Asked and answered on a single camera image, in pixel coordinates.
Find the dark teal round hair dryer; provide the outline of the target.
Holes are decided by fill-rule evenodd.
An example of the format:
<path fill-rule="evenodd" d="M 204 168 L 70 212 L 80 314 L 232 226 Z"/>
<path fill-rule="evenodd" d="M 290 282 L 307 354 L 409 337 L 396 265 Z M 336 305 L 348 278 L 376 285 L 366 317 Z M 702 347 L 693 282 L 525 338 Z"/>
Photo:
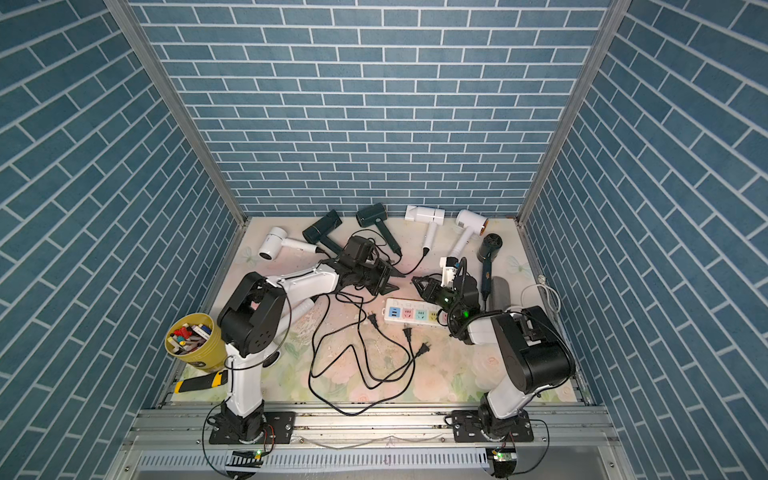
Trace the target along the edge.
<path fill-rule="evenodd" d="M 492 265 L 502 246 L 501 236 L 496 233 L 489 233 L 477 251 L 476 257 L 482 265 L 480 294 L 483 301 L 487 301 L 492 292 Z"/>

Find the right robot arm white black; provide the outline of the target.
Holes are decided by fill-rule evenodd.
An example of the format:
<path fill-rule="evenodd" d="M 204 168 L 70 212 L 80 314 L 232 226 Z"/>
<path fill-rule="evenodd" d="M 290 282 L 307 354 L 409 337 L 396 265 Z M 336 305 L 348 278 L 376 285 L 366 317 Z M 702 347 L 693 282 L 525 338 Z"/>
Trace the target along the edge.
<path fill-rule="evenodd" d="M 505 369 L 477 409 L 450 414 L 454 441 L 531 442 L 532 420 L 525 407 L 574 375 L 572 353 L 539 306 L 481 312 L 457 295 L 451 299 L 445 308 L 450 335 L 468 345 L 497 346 Z"/>

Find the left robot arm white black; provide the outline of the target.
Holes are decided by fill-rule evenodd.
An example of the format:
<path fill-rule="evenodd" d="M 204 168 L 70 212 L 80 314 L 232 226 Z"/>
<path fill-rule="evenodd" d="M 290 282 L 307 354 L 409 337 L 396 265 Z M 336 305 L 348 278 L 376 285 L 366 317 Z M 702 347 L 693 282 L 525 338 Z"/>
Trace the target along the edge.
<path fill-rule="evenodd" d="M 254 443 L 266 417 L 261 390 L 263 364 L 279 351 L 292 324 L 322 294 L 361 285 L 373 295 L 397 287 L 389 282 L 406 275 L 381 259 L 352 264 L 325 259 L 317 265 L 279 276 L 246 274 L 217 318 L 226 343 L 229 393 L 210 420 L 215 433 L 231 443 Z"/>

